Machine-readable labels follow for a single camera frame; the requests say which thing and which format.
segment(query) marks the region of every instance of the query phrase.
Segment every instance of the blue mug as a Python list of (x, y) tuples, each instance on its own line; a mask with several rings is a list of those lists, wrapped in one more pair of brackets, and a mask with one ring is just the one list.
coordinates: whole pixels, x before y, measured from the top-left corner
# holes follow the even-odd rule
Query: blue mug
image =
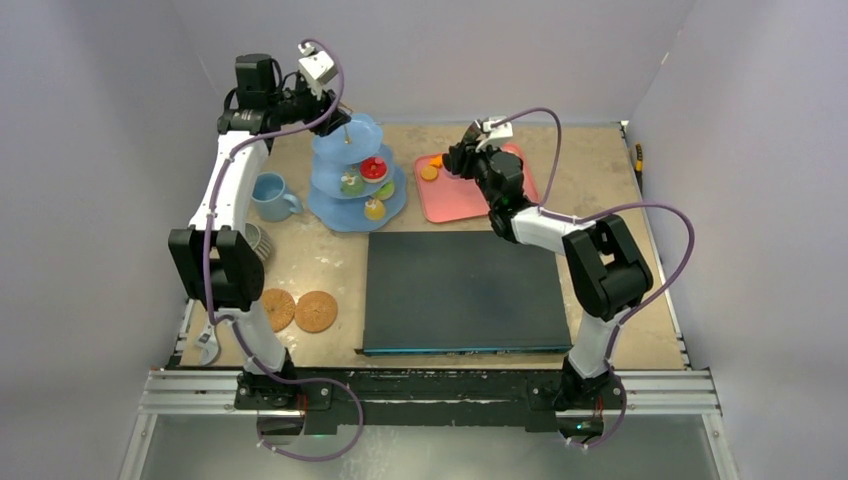
[(266, 222), (282, 222), (292, 213), (303, 212), (300, 199), (288, 191), (286, 181), (274, 172), (259, 174), (251, 198), (259, 218)]

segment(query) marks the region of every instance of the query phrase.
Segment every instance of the white backdrop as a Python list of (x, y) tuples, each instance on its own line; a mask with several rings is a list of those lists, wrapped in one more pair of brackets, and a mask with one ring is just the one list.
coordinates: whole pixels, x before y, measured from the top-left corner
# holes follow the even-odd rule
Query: white backdrop
[[(698, 2), (630, 123), (645, 192), (692, 215), (673, 287), (744, 478), (846, 478), (848, 5)], [(666, 265), (685, 231), (651, 215)]]
[(233, 60), (294, 69), (297, 42), (341, 57), (345, 102), (384, 121), (460, 121), (533, 106), (630, 118), (694, 0), (174, 0), (223, 96)]
[(0, 2), (0, 478), (116, 478), (220, 99), (167, 1)]

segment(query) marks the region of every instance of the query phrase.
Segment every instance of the brown cookie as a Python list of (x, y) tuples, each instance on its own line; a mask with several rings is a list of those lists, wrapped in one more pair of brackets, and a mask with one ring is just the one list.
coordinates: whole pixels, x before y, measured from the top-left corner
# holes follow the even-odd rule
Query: brown cookie
[(318, 333), (328, 329), (336, 321), (339, 306), (327, 292), (309, 292), (297, 301), (294, 321), (304, 332)]
[(286, 328), (294, 318), (294, 298), (285, 290), (271, 288), (262, 292), (262, 306), (271, 321), (271, 330), (274, 333)]

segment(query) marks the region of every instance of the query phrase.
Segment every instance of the pink tray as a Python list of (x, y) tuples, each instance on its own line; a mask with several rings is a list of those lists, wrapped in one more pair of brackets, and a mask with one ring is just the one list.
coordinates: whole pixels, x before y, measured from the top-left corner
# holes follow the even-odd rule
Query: pink tray
[[(539, 193), (536, 191), (536, 183), (533, 175), (527, 169), (527, 160), (524, 153), (517, 145), (508, 143), (503, 147), (504, 151), (518, 155), (524, 161), (524, 193), (533, 201), (539, 201)], [(483, 194), (474, 183), (474, 180), (462, 180), (449, 177), (447, 170), (439, 169), (439, 176), (432, 182), (421, 179), (421, 169), (430, 164), (430, 160), (441, 155), (426, 155), (415, 161), (413, 170), (415, 183), (418, 185), (418, 194), (421, 196), (421, 208), (424, 217), (433, 223), (452, 222), (464, 218), (482, 217), (489, 213), (489, 206), (483, 199)]]

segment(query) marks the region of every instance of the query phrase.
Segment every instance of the wooden table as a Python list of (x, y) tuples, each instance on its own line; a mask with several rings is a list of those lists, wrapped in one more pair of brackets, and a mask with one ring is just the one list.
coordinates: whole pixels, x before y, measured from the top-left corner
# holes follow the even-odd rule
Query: wooden table
[[(382, 231), (490, 230), (488, 219), (476, 218), (447, 224), (428, 222), (421, 211), (412, 173), (412, 162), (427, 154), (445, 151), (456, 143), (465, 126), (383, 125), (383, 142), (394, 151), (395, 161), (407, 174), (407, 205)], [(312, 158), (311, 135), (277, 139), (266, 171), (283, 175), (292, 191), (306, 200), (309, 191)], [(547, 184), (553, 163), (556, 133), (553, 127), (519, 125), (514, 143), (524, 151), (540, 195)], [(619, 131), (615, 128), (567, 128), (563, 131), (562, 156), (546, 207), (580, 216), (639, 199), (630, 162)], [(654, 272), (654, 287), (659, 283), (655, 255), (641, 211), (624, 212), (640, 249)], [(332, 293), (339, 304), (339, 315), (330, 329), (309, 334), (295, 322), (278, 333), (298, 366), (380, 366), (467, 368), (552, 368), (562, 365), (562, 355), (515, 354), (472, 356), (398, 356), (364, 357), (354, 349), (362, 346), (365, 322), (365, 275), (367, 234), (335, 233), (314, 215), (295, 215), (281, 223), (265, 223), (252, 210), (248, 221), (264, 227), (273, 239), (274, 256), (266, 265), (266, 288), (279, 287), (295, 299), (311, 290)], [(568, 265), (557, 258), (564, 305), (572, 339), (577, 339), (582, 309), (574, 297)], [(200, 349), (193, 345), (203, 327), (205, 312), (197, 303), (191, 316), (189, 342), (181, 365), (197, 365)], [(227, 327), (217, 330), (221, 355), (217, 366), (241, 365), (238, 346)], [(678, 348), (671, 312), (664, 297), (646, 307), (627, 324), (614, 357), (620, 369), (680, 370), (683, 361)]]

